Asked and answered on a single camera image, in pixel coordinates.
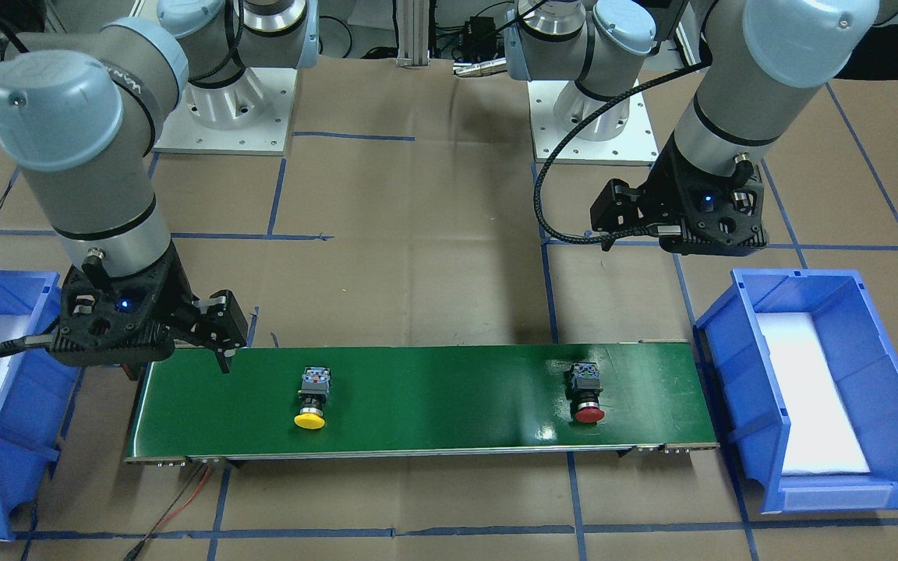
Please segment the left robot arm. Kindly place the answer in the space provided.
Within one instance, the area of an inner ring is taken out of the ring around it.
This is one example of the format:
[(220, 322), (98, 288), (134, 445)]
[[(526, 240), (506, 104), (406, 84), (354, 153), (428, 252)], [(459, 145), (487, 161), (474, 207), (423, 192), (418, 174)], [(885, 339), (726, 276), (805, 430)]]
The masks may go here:
[[(872, 28), (898, 25), (898, 1), (696, 1), (709, 56), (639, 83), (658, 22), (635, 1), (517, 1), (504, 29), (514, 79), (562, 79), (567, 132), (548, 150), (533, 209), (549, 237), (599, 244), (654, 237), (681, 255), (747, 256), (769, 244), (758, 163)], [(634, 95), (703, 71), (701, 84), (638, 187), (610, 180), (589, 209), (592, 235), (556, 230), (542, 187), (564, 147)]]

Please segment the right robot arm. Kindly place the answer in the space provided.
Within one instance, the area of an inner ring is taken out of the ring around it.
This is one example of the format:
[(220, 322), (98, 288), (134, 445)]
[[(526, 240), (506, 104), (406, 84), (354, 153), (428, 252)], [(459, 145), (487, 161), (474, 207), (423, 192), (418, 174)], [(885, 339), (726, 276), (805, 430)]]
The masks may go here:
[(185, 342), (229, 372), (246, 318), (229, 290), (193, 292), (143, 157), (175, 110), (203, 113), (200, 91), (313, 66), (318, 21), (314, 1), (161, 1), (157, 20), (72, 34), (49, 29), (45, 1), (0, 1), (0, 146), (71, 262), (57, 316), (0, 359), (43, 349), (138, 379)]

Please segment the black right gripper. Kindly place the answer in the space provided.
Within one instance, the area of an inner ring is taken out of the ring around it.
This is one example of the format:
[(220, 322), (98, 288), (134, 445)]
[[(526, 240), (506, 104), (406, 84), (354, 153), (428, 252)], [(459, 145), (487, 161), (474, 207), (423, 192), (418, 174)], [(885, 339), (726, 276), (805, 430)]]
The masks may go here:
[(48, 354), (63, 365), (120, 365), (128, 380), (170, 358), (178, 340), (210, 349), (224, 374), (246, 346), (249, 324), (229, 290), (197, 298), (174, 249), (128, 277), (111, 278), (97, 258), (72, 266), (62, 284), (59, 326)]

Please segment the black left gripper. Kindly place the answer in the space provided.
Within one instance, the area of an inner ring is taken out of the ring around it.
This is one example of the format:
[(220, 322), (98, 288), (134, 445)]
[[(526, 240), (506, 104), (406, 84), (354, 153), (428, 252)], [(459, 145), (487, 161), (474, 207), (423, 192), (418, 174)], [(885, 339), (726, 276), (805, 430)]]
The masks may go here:
[(609, 252), (623, 237), (651, 235), (681, 255), (748, 256), (769, 244), (762, 224), (762, 175), (747, 153), (716, 175), (689, 163), (671, 139), (648, 178), (631, 187), (609, 180), (589, 210), (592, 230)]

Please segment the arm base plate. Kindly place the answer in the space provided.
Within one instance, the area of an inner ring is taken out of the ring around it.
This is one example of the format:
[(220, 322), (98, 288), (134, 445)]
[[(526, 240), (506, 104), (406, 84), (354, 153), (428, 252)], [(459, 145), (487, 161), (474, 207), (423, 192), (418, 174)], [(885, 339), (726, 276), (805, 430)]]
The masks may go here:
[[(585, 98), (571, 81), (533, 81), (528, 92), (535, 161), (540, 164), (567, 132), (603, 105)], [(649, 166), (658, 153), (644, 96), (636, 93), (578, 132), (556, 162)]]
[(154, 152), (284, 156), (295, 106), (295, 69), (246, 69), (217, 89), (188, 85)]

